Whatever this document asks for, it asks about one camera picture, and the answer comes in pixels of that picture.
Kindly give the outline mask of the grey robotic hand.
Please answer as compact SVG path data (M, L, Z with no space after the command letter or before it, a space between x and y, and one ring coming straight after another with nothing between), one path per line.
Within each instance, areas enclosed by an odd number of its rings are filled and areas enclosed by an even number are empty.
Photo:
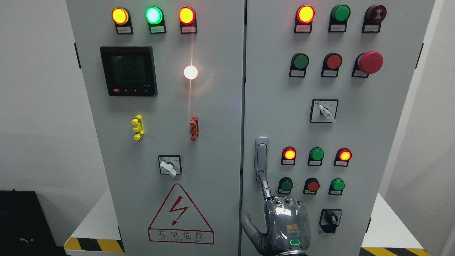
M273 197L264 171L257 176L263 188L267 233L251 222L249 212L241 211L241 225L262 256L305 256L311 242L306 205L292 197Z

